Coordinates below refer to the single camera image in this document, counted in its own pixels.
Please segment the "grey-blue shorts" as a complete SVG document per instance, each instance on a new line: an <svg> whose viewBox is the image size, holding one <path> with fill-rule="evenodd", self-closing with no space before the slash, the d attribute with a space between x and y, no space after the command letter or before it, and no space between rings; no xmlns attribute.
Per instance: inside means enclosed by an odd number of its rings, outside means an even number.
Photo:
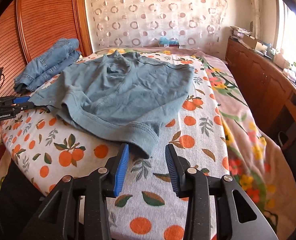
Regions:
<svg viewBox="0 0 296 240"><path fill-rule="evenodd" d="M158 144L161 127L187 98L194 72L189 64L115 51L71 64L30 100L75 128L130 144L147 159Z"/></svg>

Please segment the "orange fruit print sheet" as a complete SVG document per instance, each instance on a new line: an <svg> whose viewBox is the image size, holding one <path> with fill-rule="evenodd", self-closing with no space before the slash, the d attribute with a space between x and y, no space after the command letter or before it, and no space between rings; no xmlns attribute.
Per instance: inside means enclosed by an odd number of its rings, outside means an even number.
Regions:
<svg viewBox="0 0 296 240"><path fill-rule="evenodd" d="M195 69L190 91L177 114L161 127L154 152L146 159L130 151L123 190L109 199L111 235L115 239L182 239L188 199L174 193L165 161L165 146L206 176L227 174L228 154L219 107L211 88L216 69L205 56L170 52L147 57ZM8 120L2 128L6 153L20 174L48 194L66 174L83 177L103 166L119 144L80 131L43 109Z"/></svg>

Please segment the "folded blue denim jeans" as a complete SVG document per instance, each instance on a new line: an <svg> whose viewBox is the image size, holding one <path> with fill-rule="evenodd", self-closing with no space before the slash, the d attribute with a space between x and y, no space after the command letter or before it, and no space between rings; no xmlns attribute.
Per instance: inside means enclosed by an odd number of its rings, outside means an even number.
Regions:
<svg viewBox="0 0 296 240"><path fill-rule="evenodd" d="M50 49L31 60L14 78L14 91L18 94L34 92L67 66L76 62L81 52L76 38L61 38Z"/></svg>

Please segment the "floral pink blanket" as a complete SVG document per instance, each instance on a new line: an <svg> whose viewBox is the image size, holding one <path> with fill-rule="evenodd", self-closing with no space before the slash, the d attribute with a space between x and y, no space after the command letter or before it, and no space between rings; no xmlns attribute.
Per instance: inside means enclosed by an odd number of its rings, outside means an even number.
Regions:
<svg viewBox="0 0 296 240"><path fill-rule="evenodd" d="M141 55L195 69L181 110L162 127L148 159L132 156L121 195L109 199L116 239L182 239L187 199L172 190L164 147L207 176L230 174L275 230L287 239L296 228L296 183L281 149L255 123L237 84L219 59L194 50L141 50ZM118 147L32 109L3 125L0 185L15 181L28 200L48 194L66 174L86 176Z"/></svg>

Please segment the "wooden slatted wardrobe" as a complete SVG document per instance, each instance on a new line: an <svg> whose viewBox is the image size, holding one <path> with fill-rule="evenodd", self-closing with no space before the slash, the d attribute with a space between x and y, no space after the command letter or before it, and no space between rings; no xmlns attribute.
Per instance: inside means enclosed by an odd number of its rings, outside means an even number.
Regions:
<svg viewBox="0 0 296 240"><path fill-rule="evenodd" d="M14 95L14 78L60 38L77 38L92 54L85 0L11 0L0 16L0 96Z"/></svg>

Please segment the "wooden cabinet counter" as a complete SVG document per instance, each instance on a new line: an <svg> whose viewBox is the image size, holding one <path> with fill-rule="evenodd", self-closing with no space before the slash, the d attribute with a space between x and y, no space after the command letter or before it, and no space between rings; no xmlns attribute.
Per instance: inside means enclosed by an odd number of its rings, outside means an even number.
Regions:
<svg viewBox="0 0 296 240"><path fill-rule="evenodd" d="M296 85L274 63L228 39L225 60L259 129L273 140L286 134L286 150L296 141Z"/></svg>

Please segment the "circle pattern sheer curtain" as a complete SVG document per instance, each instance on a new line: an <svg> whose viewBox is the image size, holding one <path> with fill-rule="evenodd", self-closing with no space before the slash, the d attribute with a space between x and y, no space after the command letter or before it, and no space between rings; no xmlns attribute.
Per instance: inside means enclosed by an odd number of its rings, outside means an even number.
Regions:
<svg viewBox="0 0 296 240"><path fill-rule="evenodd" d="M216 48L227 0L85 0L94 49L155 47L160 37L181 48Z"/></svg>

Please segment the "cardboard box with blue cloth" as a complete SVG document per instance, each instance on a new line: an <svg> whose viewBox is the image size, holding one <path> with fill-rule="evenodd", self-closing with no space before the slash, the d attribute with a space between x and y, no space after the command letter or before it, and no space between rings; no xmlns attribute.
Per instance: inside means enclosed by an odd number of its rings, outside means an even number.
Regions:
<svg viewBox="0 0 296 240"><path fill-rule="evenodd" d="M158 40L158 46L179 48L179 42L174 38L168 39L166 37L160 37Z"/></svg>

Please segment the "cardboard box on counter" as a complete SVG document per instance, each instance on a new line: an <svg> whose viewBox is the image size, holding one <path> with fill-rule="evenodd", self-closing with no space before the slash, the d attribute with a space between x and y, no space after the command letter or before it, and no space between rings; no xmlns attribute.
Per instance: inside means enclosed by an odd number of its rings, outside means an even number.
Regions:
<svg viewBox="0 0 296 240"><path fill-rule="evenodd" d="M243 36L243 43L249 46L251 49L258 51L267 50L268 47L260 40L257 40L255 37L249 35Z"/></svg>

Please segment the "stack of books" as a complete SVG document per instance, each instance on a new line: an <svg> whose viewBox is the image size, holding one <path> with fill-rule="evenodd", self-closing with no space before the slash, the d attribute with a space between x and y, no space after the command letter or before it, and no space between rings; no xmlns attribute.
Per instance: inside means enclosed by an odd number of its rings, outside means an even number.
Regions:
<svg viewBox="0 0 296 240"><path fill-rule="evenodd" d="M243 38L244 35L251 36L252 33L244 28L237 27L237 26L230 26L232 36L237 38Z"/></svg>

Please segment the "beige tied window curtain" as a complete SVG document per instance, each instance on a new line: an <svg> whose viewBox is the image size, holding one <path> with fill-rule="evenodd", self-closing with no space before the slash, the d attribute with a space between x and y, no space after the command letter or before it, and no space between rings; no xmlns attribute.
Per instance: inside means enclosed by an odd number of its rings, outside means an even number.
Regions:
<svg viewBox="0 0 296 240"><path fill-rule="evenodd" d="M256 39L262 39L262 0L251 0L253 12L253 36Z"/></svg>

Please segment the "window with wooden frame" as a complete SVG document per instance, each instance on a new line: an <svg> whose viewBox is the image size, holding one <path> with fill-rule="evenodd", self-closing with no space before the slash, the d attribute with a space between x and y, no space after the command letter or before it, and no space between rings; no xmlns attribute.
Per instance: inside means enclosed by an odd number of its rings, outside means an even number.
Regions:
<svg viewBox="0 0 296 240"><path fill-rule="evenodd" d="M290 63L296 63L296 14L278 0L277 50L283 51L283 57Z"/></svg>

